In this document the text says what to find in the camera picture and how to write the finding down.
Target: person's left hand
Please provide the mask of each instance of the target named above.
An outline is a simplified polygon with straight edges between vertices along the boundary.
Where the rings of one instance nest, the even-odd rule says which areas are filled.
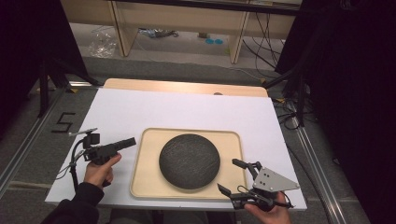
[[[113,180],[113,169],[111,167],[120,160],[121,154],[117,154],[103,165],[96,165],[93,162],[88,163],[84,182],[93,184],[99,189],[103,189],[102,184],[105,180],[109,183]]]

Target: wire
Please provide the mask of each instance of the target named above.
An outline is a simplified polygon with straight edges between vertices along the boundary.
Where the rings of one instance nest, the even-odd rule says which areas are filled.
[[[276,56],[274,54],[274,51],[272,49],[271,38],[270,38],[270,28],[269,28],[269,24],[270,24],[269,22],[270,22],[271,14],[266,14],[267,15],[267,22],[266,22],[266,26],[265,26],[265,31],[262,28],[262,23],[260,22],[259,14],[256,12],[255,15],[256,15],[257,22],[259,23],[260,28],[262,29],[263,38],[265,38],[265,40],[266,40],[266,42],[268,44],[268,47],[270,48],[271,56],[272,56],[272,58],[274,60],[275,66],[276,66],[277,65],[277,58],[276,58]]]
[[[137,39],[136,39],[134,42],[135,42],[135,43],[137,44],[137,46],[138,46],[139,48],[141,48],[143,51],[145,51],[146,53],[148,52],[145,48],[143,48],[143,47],[140,45],[140,43],[137,41]],[[155,62],[155,63],[171,63],[171,62],[169,62],[169,61],[158,61],[158,60],[153,60],[153,59],[150,58],[147,54],[146,54],[146,57],[147,57],[150,61]],[[198,64],[198,63],[181,63],[181,64],[201,65],[201,64]],[[229,70],[234,70],[234,71],[243,72],[243,73],[247,74],[247,75],[250,76],[250,77],[253,77],[253,78],[255,78],[255,79],[261,80],[260,77],[255,77],[255,76],[251,75],[249,72],[247,72],[247,71],[245,71],[245,70],[243,70],[243,69],[240,69],[240,68],[224,67],[224,66],[220,66],[220,65],[213,65],[213,66],[220,67],[220,68],[225,68],[225,69],[229,69]]]
[[[252,198],[255,198],[255,199],[258,199],[258,200],[261,200],[261,201],[264,201],[264,202],[271,202],[271,201],[269,201],[269,199],[262,197],[257,192],[254,192],[251,189],[247,189],[247,188],[245,188],[242,185],[239,185],[237,190],[238,190],[239,193],[246,194],[246,195],[248,195],[248,196],[250,196]],[[285,194],[285,192],[282,192],[282,193],[287,197],[288,202],[287,203],[279,203],[277,200],[273,200],[274,204],[277,205],[277,206],[286,207],[286,208],[294,207],[293,205],[291,205],[290,198]]]
[[[281,108],[283,108],[283,110],[284,111],[286,111],[287,113],[286,114],[282,114],[282,115],[278,115],[277,117],[280,119],[280,118],[283,118],[280,122],[279,122],[279,124],[283,124],[283,126],[286,128],[286,129],[288,129],[288,130],[296,130],[296,129],[298,129],[301,125],[300,125],[300,121],[299,121],[299,123],[297,124],[297,126],[296,127],[290,127],[287,123],[288,123],[288,121],[290,121],[290,119],[292,119],[292,118],[295,118],[296,116],[297,116],[297,112],[295,112],[295,111],[293,111],[292,109],[290,109],[290,108],[288,108],[287,107],[287,104],[288,103],[290,103],[290,102],[292,102],[293,104],[296,104],[297,102],[295,102],[293,99],[285,99],[284,100],[284,103],[276,103],[276,105],[274,105],[274,107],[281,107]],[[310,105],[311,107],[309,108],[309,110],[308,111],[303,111],[303,115],[306,115],[306,114],[313,114],[314,113],[314,109],[313,109],[313,106],[312,105]],[[310,122],[314,122],[314,123],[318,123],[317,121],[315,121],[315,120],[312,120],[312,119],[307,119],[307,118],[304,118],[304,120],[307,120],[307,121],[310,121]]]
[[[77,189],[78,189],[78,178],[77,178],[77,172],[76,172],[76,166],[77,166],[76,162],[77,161],[76,161],[75,155],[76,155],[77,147],[83,141],[84,141],[84,139],[79,140],[76,143],[76,145],[73,147],[72,155],[71,155],[71,158],[70,158],[70,164],[69,164],[69,166],[70,166],[70,174],[72,175],[72,178],[73,178],[73,186],[74,186],[75,191],[77,191]]]
[[[271,63],[269,63],[268,61],[266,61],[262,56],[260,56],[259,54],[257,54],[257,52],[254,52],[253,51],[253,49],[251,49],[249,46],[248,46],[248,44],[247,44],[247,42],[245,42],[245,40],[242,40],[243,41],[243,43],[245,44],[245,46],[250,50],[250,52],[252,52],[254,55],[256,55],[256,69],[257,69],[257,71],[259,71],[259,68],[257,67],[257,58],[260,58],[261,60],[263,60],[265,63],[267,63],[268,65],[270,65],[271,67],[273,67],[273,68],[275,68],[275,66],[273,65],[273,64],[271,64]]]
[[[332,223],[331,220],[330,220],[330,214],[329,214],[329,211],[327,210],[326,203],[324,202],[323,196],[321,195],[321,193],[320,193],[320,191],[318,190],[317,186],[314,184],[314,180],[313,180],[312,177],[308,174],[308,171],[307,171],[306,168],[303,166],[303,163],[300,161],[300,159],[297,157],[297,155],[294,153],[294,151],[291,150],[291,147],[290,147],[288,144],[286,144],[286,147],[288,148],[289,152],[293,155],[294,159],[296,159],[297,162],[300,164],[301,168],[304,170],[306,177],[308,177],[309,181],[311,182],[312,187],[314,188],[315,192],[317,193],[317,195],[318,195],[318,197],[319,197],[319,199],[320,199],[320,202],[321,202],[321,204],[322,204],[322,206],[323,206],[323,209],[324,209],[324,211],[325,211],[325,214],[326,214],[326,218],[327,218],[328,223]]]
[[[257,43],[257,41],[254,39],[253,36],[251,38],[253,39],[254,43],[256,43],[260,48],[271,51],[271,49],[265,48],[265,47],[261,46],[259,43]]]
[[[70,168],[70,165],[64,167],[64,168],[58,173],[58,174],[60,174],[61,172],[64,171],[64,174],[63,174],[61,177],[56,177],[55,179],[56,179],[56,180],[59,180],[59,179],[64,178],[64,176],[67,174],[67,170],[68,170],[69,168]]]

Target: aluminum rail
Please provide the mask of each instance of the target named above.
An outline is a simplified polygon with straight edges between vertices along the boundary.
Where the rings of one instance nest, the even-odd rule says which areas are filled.
[[[289,104],[290,109],[296,111],[293,104]],[[299,120],[297,118],[292,119],[295,127],[298,126]],[[330,186],[329,180],[325,175],[320,162],[318,161],[317,154],[308,138],[308,135],[304,127],[299,127],[297,129],[298,136],[300,138],[301,144],[306,157],[308,158],[309,164],[311,165],[312,171],[314,173],[315,179],[318,182],[318,188],[323,196],[323,200],[326,203],[327,209],[329,211],[332,223],[347,223],[343,211],[339,202],[337,201],[335,194],[332,192],[332,187]]]
[[[35,121],[32,129],[26,135],[20,147],[17,149],[17,152],[8,163],[6,169],[0,175],[0,199],[3,197],[12,178],[14,178],[15,174],[18,172],[18,169],[21,167],[21,164],[26,159],[27,155],[35,144],[35,140],[41,134],[41,131],[47,123],[48,117],[50,116],[52,109],[56,106],[64,92],[65,89],[63,88],[57,89],[55,91],[55,95],[49,106],[49,109],[41,118],[38,118]]]

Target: black cable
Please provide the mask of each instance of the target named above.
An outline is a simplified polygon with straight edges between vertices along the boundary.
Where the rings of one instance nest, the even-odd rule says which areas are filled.
[[[268,47],[270,48],[271,56],[272,56],[272,58],[274,60],[275,66],[276,66],[277,65],[277,58],[276,58],[276,56],[274,54],[274,51],[272,49],[271,40],[270,40],[270,29],[269,29],[270,14],[267,14],[267,23],[266,23],[265,31],[262,28],[262,23],[260,22],[259,15],[258,15],[257,12],[256,12],[256,19],[257,19],[257,22],[260,25],[260,28],[262,29],[263,38],[265,38],[265,40],[266,40],[266,42],[268,44]]]
[[[290,200],[290,198],[289,198],[289,196],[285,193],[285,192],[283,192],[283,191],[280,191],[283,195],[285,195],[285,197],[288,199],[288,202],[291,204],[291,200]]]
[[[239,185],[236,189],[238,190],[239,193],[246,194],[246,195],[248,195],[248,196],[250,196],[250,197],[252,197],[252,198],[255,198],[255,199],[258,199],[258,200],[261,200],[261,201],[264,201],[264,202],[269,202],[269,200],[268,200],[267,198],[264,198],[263,196],[261,196],[261,195],[258,194],[257,192],[253,192],[251,189],[247,189],[247,188],[245,188],[245,187],[242,186],[242,185]],[[288,202],[288,203],[279,203],[277,200],[273,200],[274,205],[277,205],[277,206],[280,206],[280,207],[286,207],[286,208],[292,208],[292,207],[294,207],[294,206],[291,204],[290,198],[289,198],[284,192],[282,192],[282,193],[288,198],[288,201],[289,201],[289,202]]]
[[[259,68],[258,68],[258,66],[257,66],[257,58],[258,58],[258,56],[260,55],[259,54],[259,52],[260,52],[260,46],[262,45],[262,42],[260,43],[260,45],[259,45],[259,48],[257,49],[257,52],[255,53],[255,55],[256,55],[256,59],[255,59],[255,61],[254,61],[254,64],[255,64],[255,66],[256,66],[256,69],[257,69],[257,71],[259,71]]]
[[[252,39],[253,39],[253,41],[254,41],[254,43],[256,43],[260,48],[262,48],[262,49],[266,49],[266,50],[269,50],[269,51],[271,51],[270,49],[268,49],[268,48],[265,48],[265,47],[263,47],[263,46],[260,46],[260,44],[259,43],[257,43],[257,41],[254,39],[254,37],[252,36],[251,37]]]
[[[77,172],[76,172],[77,164],[76,164],[76,161],[75,161],[76,149],[79,146],[79,144],[81,144],[83,141],[84,141],[84,139],[79,140],[76,143],[76,145],[74,146],[73,151],[72,151],[72,155],[71,155],[71,159],[70,159],[70,164],[69,164],[69,166],[70,166],[70,174],[72,175],[72,178],[73,178],[73,186],[74,186],[75,191],[77,191],[77,189],[78,189],[78,178],[77,178]]]
[[[64,168],[58,173],[58,174],[60,174],[61,172],[64,171],[64,174],[63,174],[61,177],[57,177],[56,180],[64,178],[64,176],[67,174],[67,170],[68,170],[69,168],[70,168],[70,165],[64,167]]]
[[[286,147],[288,148],[289,152],[293,155],[294,159],[297,160],[297,162],[300,164],[301,168],[304,170],[306,177],[308,177],[309,181],[311,182],[312,187],[314,188],[315,192],[317,193],[320,202],[323,206],[324,212],[326,214],[326,218],[328,223],[332,223],[332,221],[330,220],[330,214],[329,211],[327,209],[326,203],[323,200],[323,196],[321,195],[320,191],[318,190],[317,186],[314,184],[314,180],[312,179],[312,177],[309,175],[308,171],[306,170],[306,168],[303,166],[303,163],[300,161],[300,159],[297,157],[297,155],[294,153],[293,150],[291,150],[291,148],[289,147],[288,144],[286,144]]]
[[[283,110],[285,110],[285,111],[287,111],[287,112],[289,112],[289,113],[283,114],[283,115],[278,115],[277,117],[278,117],[279,119],[285,117],[284,119],[282,119],[282,120],[279,122],[279,124],[282,124],[282,123],[283,123],[283,126],[284,126],[286,129],[288,129],[288,130],[296,130],[296,129],[298,129],[298,128],[301,126],[299,120],[298,120],[299,123],[297,124],[296,127],[291,128],[291,127],[288,126],[288,124],[287,124],[287,121],[288,121],[288,120],[290,120],[290,119],[292,119],[292,118],[294,118],[294,117],[297,116],[297,112],[295,112],[295,111],[293,111],[293,110],[291,110],[290,108],[287,107],[287,103],[290,102],[290,101],[291,101],[292,103],[296,104],[296,102],[293,101],[292,99],[285,99],[285,102],[283,103],[283,106],[282,106]],[[306,114],[312,114],[312,113],[314,113],[314,109],[313,109],[313,108],[312,108],[311,110],[309,110],[309,111],[303,111],[303,114],[304,114],[304,115],[306,115]],[[314,121],[314,120],[311,120],[311,119],[307,119],[307,118],[304,118],[304,120],[308,120],[308,121],[311,121],[311,122],[317,122],[317,121]]]
[[[270,65],[271,67],[275,68],[274,65],[272,65],[271,63],[269,63],[268,61],[266,61],[262,56],[258,55],[253,49],[251,49],[251,48],[248,46],[247,42],[245,42],[245,40],[242,40],[242,41],[244,42],[245,46],[250,50],[250,52],[252,52],[252,53],[256,56],[256,62],[257,62],[257,57],[259,57],[259,58],[260,58],[261,60],[263,60],[265,63],[268,63],[268,65]]]

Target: black jacket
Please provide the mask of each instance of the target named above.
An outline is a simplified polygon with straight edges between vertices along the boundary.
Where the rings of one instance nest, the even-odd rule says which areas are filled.
[[[96,205],[105,194],[93,184],[81,183],[72,201],[63,200],[41,222],[42,224],[97,223],[99,212]]]

